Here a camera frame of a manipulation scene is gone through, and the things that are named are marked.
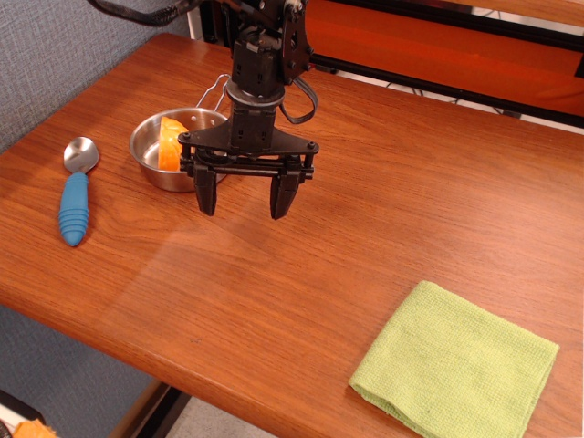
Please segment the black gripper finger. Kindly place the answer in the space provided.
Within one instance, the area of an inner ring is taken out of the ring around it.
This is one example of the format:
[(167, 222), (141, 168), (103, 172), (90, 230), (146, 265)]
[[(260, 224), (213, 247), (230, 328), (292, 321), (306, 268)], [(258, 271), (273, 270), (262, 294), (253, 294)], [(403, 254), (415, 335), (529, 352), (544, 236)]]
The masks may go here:
[(206, 215), (213, 216), (216, 207), (216, 172), (206, 164), (193, 166), (193, 178), (199, 209)]
[(293, 203), (299, 185), (303, 182), (302, 162), (297, 155), (288, 156), (277, 175), (272, 177), (270, 213), (274, 220), (283, 218)]

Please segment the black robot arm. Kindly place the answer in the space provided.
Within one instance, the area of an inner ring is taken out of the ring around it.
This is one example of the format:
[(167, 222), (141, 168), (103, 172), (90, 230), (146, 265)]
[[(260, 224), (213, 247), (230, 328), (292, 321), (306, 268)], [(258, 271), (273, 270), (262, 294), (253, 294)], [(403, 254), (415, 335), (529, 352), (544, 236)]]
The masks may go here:
[(217, 178), (244, 175), (271, 178), (270, 213), (287, 215), (298, 187), (314, 174), (315, 141), (276, 127), (286, 111), (286, 88), (297, 86), (318, 105), (302, 74), (311, 68), (313, 47), (306, 33), (304, 1), (230, 1), (227, 15), (233, 68), (225, 84), (231, 100), (228, 120), (206, 130), (179, 135), (181, 168), (193, 178), (200, 210), (214, 215)]

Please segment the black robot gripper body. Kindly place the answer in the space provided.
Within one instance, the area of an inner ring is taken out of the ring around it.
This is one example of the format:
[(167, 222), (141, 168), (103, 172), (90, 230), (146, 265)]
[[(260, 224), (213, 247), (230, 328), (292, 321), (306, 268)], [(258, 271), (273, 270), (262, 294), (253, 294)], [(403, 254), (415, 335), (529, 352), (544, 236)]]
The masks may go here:
[(179, 135), (183, 171), (193, 177), (200, 165), (221, 174), (271, 177), (298, 172), (302, 180), (313, 178), (318, 144), (275, 127), (283, 89), (266, 97), (241, 89), (228, 89), (226, 95), (231, 100), (226, 122)]

